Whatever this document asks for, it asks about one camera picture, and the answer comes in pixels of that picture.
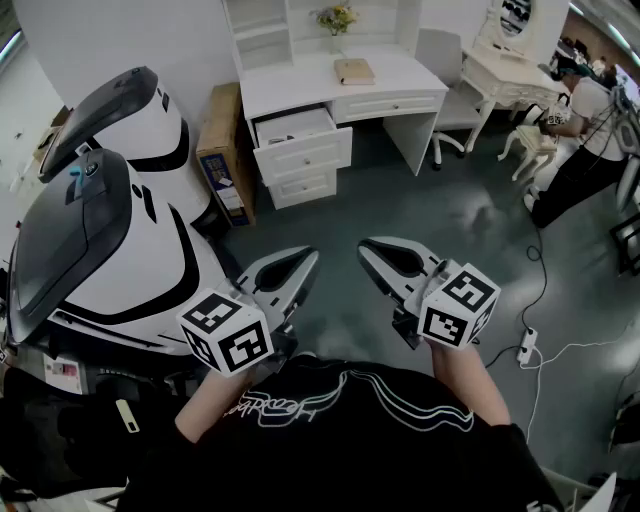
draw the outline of book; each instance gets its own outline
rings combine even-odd
[[[334,63],[342,85],[374,85],[375,75],[366,59],[338,59]]]

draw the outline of black pants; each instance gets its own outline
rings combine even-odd
[[[534,224],[547,227],[569,208],[618,182],[626,165],[626,159],[598,160],[598,155],[581,147],[560,167],[549,189],[540,192],[531,212]]]

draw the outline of stool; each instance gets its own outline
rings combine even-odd
[[[525,147],[527,153],[525,154],[520,167],[518,167],[516,172],[513,173],[513,176],[511,177],[512,181],[516,181],[525,167],[531,164],[531,162],[533,162],[537,157],[546,156],[547,159],[535,167],[532,176],[535,176],[536,172],[553,162],[553,159],[556,157],[558,144],[554,138],[542,135],[542,133],[540,133],[540,128],[537,126],[518,126],[509,134],[509,137],[507,137],[507,143],[504,151],[498,156],[499,162],[502,162],[502,160],[506,158],[509,150],[511,149],[511,144],[513,144],[513,141],[516,139],[518,139]]]

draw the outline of oval mirror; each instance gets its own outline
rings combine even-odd
[[[502,32],[507,37],[520,34],[531,18],[532,0],[504,0],[500,13]]]

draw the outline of yellow flowers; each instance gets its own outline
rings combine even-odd
[[[328,29],[331,32],[331,35],[334,36],[339,33],[345,34],[349,25],[357,21],[357,14],[353,12],[348,1],[333,7],[317,9],[315,11],[311,11],[309,14],[311,16],[315,16],[318,25]]]

